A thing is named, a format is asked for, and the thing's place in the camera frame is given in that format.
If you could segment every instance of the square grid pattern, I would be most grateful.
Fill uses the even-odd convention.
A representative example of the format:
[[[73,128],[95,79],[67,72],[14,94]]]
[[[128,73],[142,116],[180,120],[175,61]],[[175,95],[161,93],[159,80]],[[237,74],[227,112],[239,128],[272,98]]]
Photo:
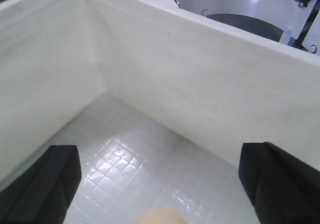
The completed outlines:
[[[81,159],[64,224],[134,224],[160,206],[193,224],[259,223],[235,167],[109,94],[47,144],[75,144]]]

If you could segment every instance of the white machine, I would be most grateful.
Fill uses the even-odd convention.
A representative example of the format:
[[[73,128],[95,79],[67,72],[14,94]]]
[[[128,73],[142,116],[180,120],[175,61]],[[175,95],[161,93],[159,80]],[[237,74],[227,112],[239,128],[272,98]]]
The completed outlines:
[[[203,15],[280,43],[316,53],[314,44],[305,45],[310,17],[318,13],[317,0],[174,0],[181,9]],[[312,28],[312,34],[318,38]]]

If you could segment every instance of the screw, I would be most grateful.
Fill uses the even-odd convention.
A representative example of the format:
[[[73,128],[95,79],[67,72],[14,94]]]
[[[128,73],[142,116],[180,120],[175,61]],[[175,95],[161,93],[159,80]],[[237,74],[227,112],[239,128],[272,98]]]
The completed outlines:
[[[202,16],[207,17],[208,16],[208,9],[202,10],[201,14],[202,14]]]
[[[318,51],[317,47],[315,45],[310,46],[310,52],[315,54]]]

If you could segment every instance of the white panel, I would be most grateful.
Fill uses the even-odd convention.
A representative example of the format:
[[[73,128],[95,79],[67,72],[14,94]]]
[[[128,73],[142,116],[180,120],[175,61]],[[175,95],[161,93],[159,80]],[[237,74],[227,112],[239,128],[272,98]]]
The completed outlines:
[[[0,9],[2,181],[102,88],[81,0],[9,0]]]
[[[201,15],[235,14],[257,18],[273,24],[298,38],[316,3],[311,0],[307,8],[299,8],[294,0],[177,0],[182,9]]]
[[[320,169],[317,56],[155,0],[92,7],[111,93],[233,165],[268,140]]]

